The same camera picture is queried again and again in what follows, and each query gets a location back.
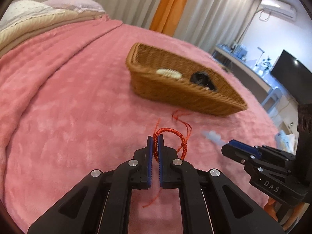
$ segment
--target blue gripper pad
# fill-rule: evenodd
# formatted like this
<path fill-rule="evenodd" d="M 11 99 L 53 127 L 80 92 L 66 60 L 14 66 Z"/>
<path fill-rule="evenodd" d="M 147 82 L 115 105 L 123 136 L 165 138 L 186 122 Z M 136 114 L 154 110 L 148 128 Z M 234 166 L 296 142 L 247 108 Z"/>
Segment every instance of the blue gripper pad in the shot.
<path fill-rule="evenodd" d="M 148 164 L 148 176 L 147 176 L 147 184 L 151 187 L 152 184 L 152 158 L 153 158 L 153 138 L 149 140 L 149 144 L 147 145 L 149 149 L 149 164 Z"/>
<path fill-rule="evenodd" d="M 160 187 L 163 187 L 163 157 L 160 150 L 160 138 L 158 137 L 158 168 Z"/>
<path fill-rule="evenodd" d="M 239 141 L 231 140 L 229 141 L 228 144 L 242 151 L 245 151 L 248 154 L 254 155 L 257 159 L 260 159 L 262 156 L 262 154 L 255 147 L 249 146 L 247 144 L 243 144 Z"/>

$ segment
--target orange curtain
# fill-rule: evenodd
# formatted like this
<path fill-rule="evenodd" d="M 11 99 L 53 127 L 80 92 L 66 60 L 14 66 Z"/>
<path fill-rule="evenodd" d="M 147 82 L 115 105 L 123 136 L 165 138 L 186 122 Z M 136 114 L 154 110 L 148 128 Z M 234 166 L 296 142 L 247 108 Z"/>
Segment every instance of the orange curtain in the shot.
<path fill-rule="evenodd" d="M 187 0 L 161 0 L 150 30 L 173 36 Z"/>

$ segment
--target wicker basket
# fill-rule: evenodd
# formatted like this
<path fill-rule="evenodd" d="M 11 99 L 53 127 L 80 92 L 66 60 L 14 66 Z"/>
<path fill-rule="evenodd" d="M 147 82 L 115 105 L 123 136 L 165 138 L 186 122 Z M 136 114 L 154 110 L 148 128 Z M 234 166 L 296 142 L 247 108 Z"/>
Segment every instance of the wicker basket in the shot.
<path fill-rule="evenodd" d="M 132 89 L 143 98 L 217 116 L 247 109 L 241 96 L 214 70 L 169 51 L 136 43 L 127 56 L 126 64 L 131 73 Z M 156 74 L 159 68 L 176 70 L 182 78 L 178 80 Z M 196 71 L 206 71 L 217 91 L 191 83 L 191 75 Z"/>

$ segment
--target red cord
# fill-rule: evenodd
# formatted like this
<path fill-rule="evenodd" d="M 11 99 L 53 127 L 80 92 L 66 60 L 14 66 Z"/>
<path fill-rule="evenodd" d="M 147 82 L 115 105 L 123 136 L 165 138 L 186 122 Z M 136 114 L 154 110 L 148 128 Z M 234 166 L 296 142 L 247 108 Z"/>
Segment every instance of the red cord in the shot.
<path fill-rule="evenodd" d="M 170 132 L 170 133 L 174 133 L 176 134 L 177 136 L 179 136 L 179 138 L 181 139 L 181 146 L 177 149 L 177 152 L 179 152 L 182 148 L 183 148 L 183 151 L 182 151 L 182 156 L 180 157 L 180 159 L 184 159 L 185 156 L 186 156 L 186 153 L 188 151 L 188 146 L 187 146 L 187 141 L 188 139 L 190 138 L 191 136 L 191 132 L 192 132 L 192 127 L 190 124 L 182 121 L 179 119 L 179 116 L 181 115 L 189 115 L 189 113 L 178 113 L 180 110 L 176 110 L 172 113 L 172 118 L 177 120 L 177 121 L 180 121 L 181 123 L 183 123 L 185 126 L 186 126 L 186 129 L 187 129 L 187 135 L 186 135 L 186 138 L 184 138 L 184 136 L 177 130 L 175 129 L 170 129 L 170 128 L 161 128 L 159 130 L 157 130 L 157 127 L 160 123 L 160 118 L 158 119 L 158 122 L 156 124 L 156 127 L 155 127 L 155 130 L 154 130 L 154 134 L 153 134 L 153 142 L 154 142 L 154 149 L 153 149 L 153 154 L 154 154 L 154 157 L 156 159 L 156 161 L 158 162 L 158 136 L 163 133 L 163 132 Z"/>

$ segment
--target white comb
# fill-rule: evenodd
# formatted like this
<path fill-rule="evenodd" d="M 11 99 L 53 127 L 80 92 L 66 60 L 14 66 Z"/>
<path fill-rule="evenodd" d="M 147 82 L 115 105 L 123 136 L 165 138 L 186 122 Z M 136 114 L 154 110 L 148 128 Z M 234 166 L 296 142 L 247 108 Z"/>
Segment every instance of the white comb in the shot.
<path fill-rule="evenodd" d="M 181 79 L 182 74 L 176 70 L 168 69 L 168 68 L 160 68 L 156 71 L 158 75 L 164 75 L 175 79 Z"/>

